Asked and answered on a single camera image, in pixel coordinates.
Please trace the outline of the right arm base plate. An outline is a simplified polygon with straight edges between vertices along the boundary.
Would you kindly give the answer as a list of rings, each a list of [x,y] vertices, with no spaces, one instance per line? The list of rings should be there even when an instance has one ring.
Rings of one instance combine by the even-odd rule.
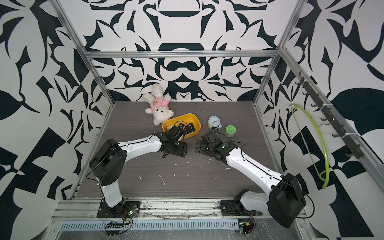
[[[250,203],[245,206],[240,200],[221,200],[219,208],[223,216],[245,216],[254,217],[263,214],[267,205],[263,203]]]

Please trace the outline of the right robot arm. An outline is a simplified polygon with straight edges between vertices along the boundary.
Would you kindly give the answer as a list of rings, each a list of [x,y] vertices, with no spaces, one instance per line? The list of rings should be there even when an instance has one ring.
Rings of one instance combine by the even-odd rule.
[[[227,216],[267,213],[278,224],[289,228],[306,206],[305,193],[292,174],[281,175],[244,153],[233,141],[223,142],[213,130],[198,140],[195,152],[215,158],[252,180],[265,193],[261,196],[243,189],[233,200],[222,200],[220,208]]]

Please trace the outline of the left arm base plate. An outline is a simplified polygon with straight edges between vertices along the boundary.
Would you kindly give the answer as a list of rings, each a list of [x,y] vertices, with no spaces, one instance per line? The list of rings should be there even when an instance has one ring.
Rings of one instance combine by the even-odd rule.
[[[98,219],[123,218],[134,216],[140,212],[140,201],[125,201],[118,203],[115,207],[109,207],[104,199],[101,200],[97,213]]]

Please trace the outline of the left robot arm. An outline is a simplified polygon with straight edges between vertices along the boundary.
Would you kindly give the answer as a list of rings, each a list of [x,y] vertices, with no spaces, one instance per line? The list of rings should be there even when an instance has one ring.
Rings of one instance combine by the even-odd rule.
[[[89,167],[100,186],[108,208],[113,209],[123,202],[118,180],[126,162],[156,152],[162,152],[163,159],[168,155],[184,158],[188,152],[184,138],[183,132],[173,126],[168,132],[155,132],[138,140],[127,142],[107,140],[92,157]]]

